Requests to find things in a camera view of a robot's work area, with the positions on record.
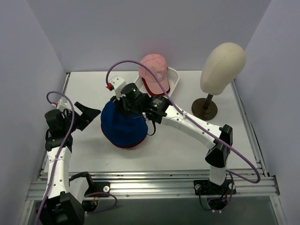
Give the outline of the blue bucket hat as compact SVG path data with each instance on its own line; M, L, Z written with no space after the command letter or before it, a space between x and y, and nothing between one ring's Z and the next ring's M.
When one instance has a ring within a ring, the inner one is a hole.
M101 127L109 127L114 129L124 129L129 128L147 128L146 121L144 117L139 117L135 114L125 117L116 108L112 101L105 104L101 115Z

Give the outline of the pink LA baseball cap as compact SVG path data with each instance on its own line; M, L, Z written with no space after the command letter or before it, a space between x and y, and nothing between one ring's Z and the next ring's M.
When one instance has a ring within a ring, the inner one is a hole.
M168 62L160 54L148 54L140 60L140 63L146 66L154 75L155 73L166 72L168 68ZM151 73L148 70L146 70L142 66L139 66L139 76L148 82L154 83L154 81L152 81L152 79L150 78L150 75Z

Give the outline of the white perforated plastic basket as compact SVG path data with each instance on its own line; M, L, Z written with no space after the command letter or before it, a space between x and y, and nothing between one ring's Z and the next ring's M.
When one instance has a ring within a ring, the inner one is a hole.
M161 80L164 80L164 79L168 79L168 82L169 82L169 85L171 87L171 90L170 92L168 93L169 96L172 95L174 89L176 88L178 82L179 82L179 79L180 79L180 76L177 72L177 70L171 68L171 67L168 67L166 72L163 72L163 73L155 73L157 79L159 81ZM142 81L142 77L138 76L136 78L136 80L134 81L134 83L136 84L136 86L138 87L138 89L142 92L142 93L147 93L147 90L143 84L143 81Z

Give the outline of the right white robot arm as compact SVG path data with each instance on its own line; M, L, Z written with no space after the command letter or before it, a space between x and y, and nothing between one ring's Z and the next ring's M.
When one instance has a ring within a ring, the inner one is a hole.
M207 123L178 108L163 96L150 97L142 93L135 83L108 83L115 92L111 100L125 116L136 114L152 121L175 128L201 142L208 153L205 161L210 165L208 188L217 194L225 188L227 160L233 144L233 129L229 125L219 127Z

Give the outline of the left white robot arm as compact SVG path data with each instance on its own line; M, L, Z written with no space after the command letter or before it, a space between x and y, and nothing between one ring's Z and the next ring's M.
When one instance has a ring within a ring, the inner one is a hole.
M84 196L94 193L95 185L88 172L69 177L69 161L72 154L72 132L83 131L100 113L79 102L75 106L81 114L71 109L54 109L45 114L46 153L49 163L46 190L42 201L36 206L35 224L82 225L85 212L82 206Z

